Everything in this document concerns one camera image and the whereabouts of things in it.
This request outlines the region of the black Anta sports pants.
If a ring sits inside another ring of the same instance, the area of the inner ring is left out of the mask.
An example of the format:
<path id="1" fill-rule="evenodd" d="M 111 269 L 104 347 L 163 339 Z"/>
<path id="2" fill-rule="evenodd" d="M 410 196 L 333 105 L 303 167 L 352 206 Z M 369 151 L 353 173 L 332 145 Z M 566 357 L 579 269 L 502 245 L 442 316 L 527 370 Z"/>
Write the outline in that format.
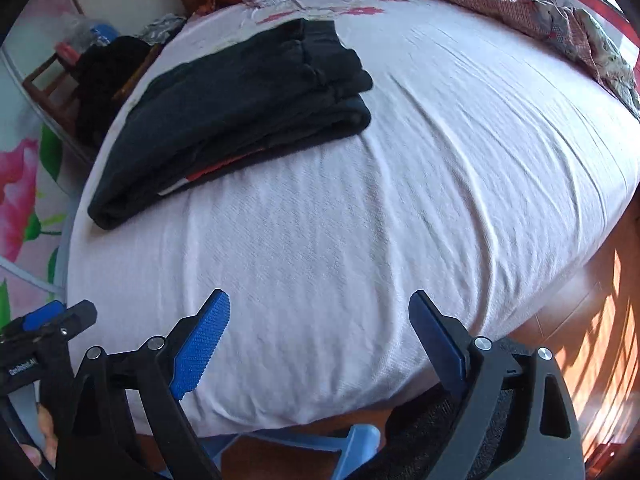
<path id="1" fill-rule="evenodd" d="M 88 207 L 112 230 L 179 188 L 272 154 L 356 136 L 373 80 L 331 21 L 303 18 L 182 63 L 128 113 Z"/>

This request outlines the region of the blue plastic stool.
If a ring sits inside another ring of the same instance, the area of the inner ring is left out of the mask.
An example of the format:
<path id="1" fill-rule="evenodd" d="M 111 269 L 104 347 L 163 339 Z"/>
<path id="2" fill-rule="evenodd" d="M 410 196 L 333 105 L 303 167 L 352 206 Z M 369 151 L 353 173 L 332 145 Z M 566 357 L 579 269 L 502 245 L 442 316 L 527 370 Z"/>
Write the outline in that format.
<path id="1" fill-rule="evenodd" d="M 227 479 L 344 479 L 378 452 L 378 427 L 355 424 L 333 434 L 265 430 L 202 441 Z"/>

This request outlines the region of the floral wardrobe door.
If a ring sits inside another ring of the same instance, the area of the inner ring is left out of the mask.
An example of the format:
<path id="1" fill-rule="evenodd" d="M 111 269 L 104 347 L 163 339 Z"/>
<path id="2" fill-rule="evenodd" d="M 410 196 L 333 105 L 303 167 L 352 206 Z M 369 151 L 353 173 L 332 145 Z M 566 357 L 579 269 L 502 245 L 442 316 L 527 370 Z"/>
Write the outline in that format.
<path id="1" fill-rule="evenodd" d="M 73 0 L 1 0 L 1 322 L 66 295 L 85 162 L 24 79 L 64 35 Z"/>

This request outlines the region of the white floral bed sheet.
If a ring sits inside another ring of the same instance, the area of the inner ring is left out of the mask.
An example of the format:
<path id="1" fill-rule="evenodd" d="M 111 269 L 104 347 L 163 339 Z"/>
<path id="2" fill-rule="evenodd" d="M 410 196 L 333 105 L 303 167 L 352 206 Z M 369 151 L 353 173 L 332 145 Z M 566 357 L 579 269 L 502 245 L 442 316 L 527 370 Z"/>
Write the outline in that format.
<path id="1" fill-rule="evenodd" d="M 371 125 L 174 195 L 111 231 L 76 214 L 70 342 L 139 348 L 215 289 L 229 325 L 183 409 L 201 436 L 401 403 L 435 379 L 418 289 L 473 334 L 525 323 L 600 247 L 639 182 L 639 124 L 537 40 L 442 0 L 232 6 L 183 29 L 157 76 L 291 18 L 329 18 L 373 80 Z"/>

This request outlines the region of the wooden chair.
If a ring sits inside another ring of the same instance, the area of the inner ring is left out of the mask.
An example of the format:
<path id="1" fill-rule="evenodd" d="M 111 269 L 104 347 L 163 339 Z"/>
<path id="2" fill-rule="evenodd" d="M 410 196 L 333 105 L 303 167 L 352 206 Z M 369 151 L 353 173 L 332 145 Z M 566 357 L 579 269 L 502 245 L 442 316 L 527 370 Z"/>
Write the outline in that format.
<path id="1" fill-rule="evenodd" d="M 137 87 L 138 82 L 162 52 L 160 46 L 151 46 L 151 51 L 143 64 L 129 81 L 122 87 L 115 99 L 122 106 Z M 97 151 L 89 150 L 79 143 L 75 134 L 75 120 L 78 113 L 78 82 L 73 70 L 78 62 L 70 63 L 56 52 L 40 67 L 29 74 L 22 82 L 24 90 L 62 130 L 79 145 L 81 153 L 88 157 L 96 157 Z"/>

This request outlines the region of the black clothes pile on chair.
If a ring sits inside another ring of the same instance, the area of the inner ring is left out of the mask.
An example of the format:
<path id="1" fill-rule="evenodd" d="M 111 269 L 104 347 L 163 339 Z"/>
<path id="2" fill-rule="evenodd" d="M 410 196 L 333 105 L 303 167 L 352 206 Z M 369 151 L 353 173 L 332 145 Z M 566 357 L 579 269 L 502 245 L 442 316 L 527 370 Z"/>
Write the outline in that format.
<path id="1" fill-rule="evenodd" d="M 80 144 L 97 151 L 120 107 L 116 94 L 134 76 L 151 46 L 133 36 L 120 36 L 81 55 L 73 76 L 78 82 L 75 134 Z"/>

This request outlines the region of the clear plastic bag with items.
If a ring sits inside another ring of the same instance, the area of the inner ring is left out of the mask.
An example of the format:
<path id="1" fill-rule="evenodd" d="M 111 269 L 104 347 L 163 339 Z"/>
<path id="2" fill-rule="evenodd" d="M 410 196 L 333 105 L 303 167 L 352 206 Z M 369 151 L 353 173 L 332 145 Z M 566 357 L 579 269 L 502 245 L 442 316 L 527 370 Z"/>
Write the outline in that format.
<path id="1" fill-rule="evenodd" d="M 119 31 L 109 22 L 94 20 L 81 14 L 63 15 L 63 39 L 55 47 L 55 52 L 75 63 L 82 54 L 93 46 L 103 47 L 119 36 Z"/>

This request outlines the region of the grey patterned cloth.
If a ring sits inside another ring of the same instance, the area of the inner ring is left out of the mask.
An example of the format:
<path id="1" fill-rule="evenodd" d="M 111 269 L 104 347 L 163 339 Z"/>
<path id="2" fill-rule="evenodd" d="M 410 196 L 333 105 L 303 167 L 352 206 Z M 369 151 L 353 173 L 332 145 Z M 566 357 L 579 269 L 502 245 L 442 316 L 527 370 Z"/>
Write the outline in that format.
<path id="1" fill-rule="evenodd" d="M 186 24 L 186 18 L 177 14 L 165 14 L 145 25 L 136 37 L 150 46 L 166 44 L 174 38 Z"/>

